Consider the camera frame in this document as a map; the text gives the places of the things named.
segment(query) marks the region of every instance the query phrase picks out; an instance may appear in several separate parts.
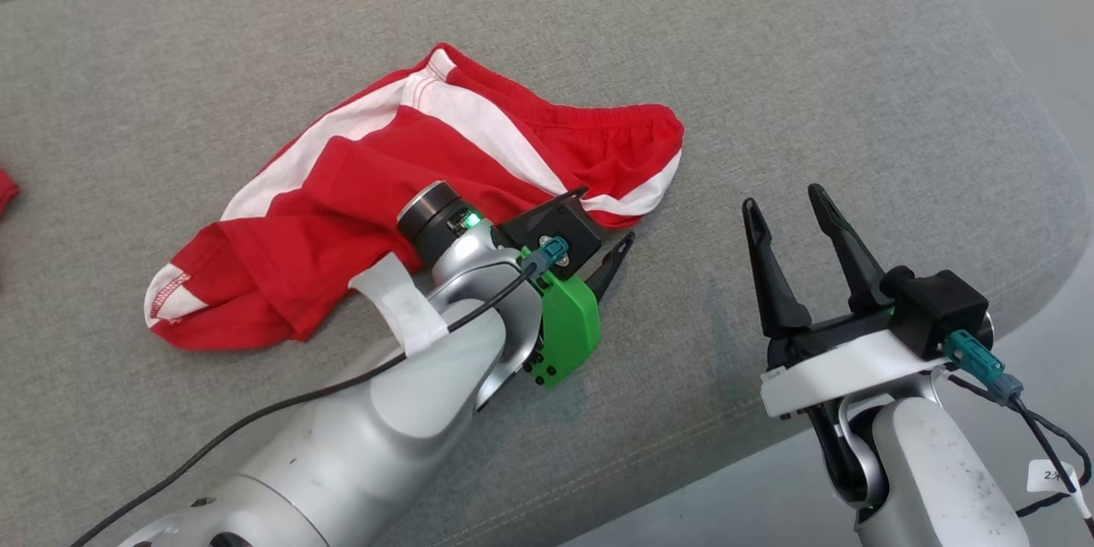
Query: floor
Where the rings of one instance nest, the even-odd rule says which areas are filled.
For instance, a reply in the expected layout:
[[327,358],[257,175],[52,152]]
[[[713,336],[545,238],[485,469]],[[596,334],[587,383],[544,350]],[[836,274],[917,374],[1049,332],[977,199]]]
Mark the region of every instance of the floor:
[[[1071,142],[1094,186],[1094,0],[969,0],[996,28],[1051,118]],[[1026,385],[1027,404],[1094,450],[1089,369],[1094,340],[1085,322],[1094,298],[1094,251],[1060,294],[999,342],[1009,371]],[[1025,493],[1026,464],[1039,455],[1016,417],[951,385],[946,408],[1012,504]],[[1072,462],[1078,465],[1078,459]],[[1094,487],[1086,500],[1094,503]],[[811,432],[775,446],[570,540],[562,547],[663,545],[857,546],[852,513],[835,496]],[[1090,545],[1074,509],[1061,504],[1024,520],[1031,544]]]

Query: cable connector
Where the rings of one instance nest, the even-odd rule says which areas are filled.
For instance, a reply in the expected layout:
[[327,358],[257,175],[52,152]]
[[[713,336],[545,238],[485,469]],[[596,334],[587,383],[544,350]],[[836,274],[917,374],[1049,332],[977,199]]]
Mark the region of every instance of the cable connector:
[[527,271],[529,267],[535,266],[536,269],[533,278],[539,279],[555,264],[562,260],[569,249],[570,244],[567,244],[566,240],[562,240],[561,236],[551,236],[536,252],[532,252],[531,255],[524,257],[521,261],[521,271]]
[[946,337],[943,348],[950,361],[957,368],[976,377],[1000,406],[1009,406],[1012,399],[1022,395],[1022,382],[1005,372],[1006,365],[991,351],[986,349],[980,340],[965,329],[957,329]]

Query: couch cushion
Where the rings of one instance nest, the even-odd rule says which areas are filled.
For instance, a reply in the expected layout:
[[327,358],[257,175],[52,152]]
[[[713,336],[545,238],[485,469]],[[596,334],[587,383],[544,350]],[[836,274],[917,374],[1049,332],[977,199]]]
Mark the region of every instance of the couch cushion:
[[[351,299],[307,345],[187,354],[149,279],[278,147],[438,40],[560,104],[662,103],[675,184],[609,291],[604,341],[544,392],[516,376],[388,547],[551,545],[803,423],[757,406],[738,207],[764,207],[814,317],[846,304],[805,187],[884,266],[951,268],[1013,329],[1086,245],[1074,161],[964,0],[21,0],[0,5],[0,527],[67,544],[237,417],[386,333]],[[237,467],[234,437],[104,533],[116,545]]]

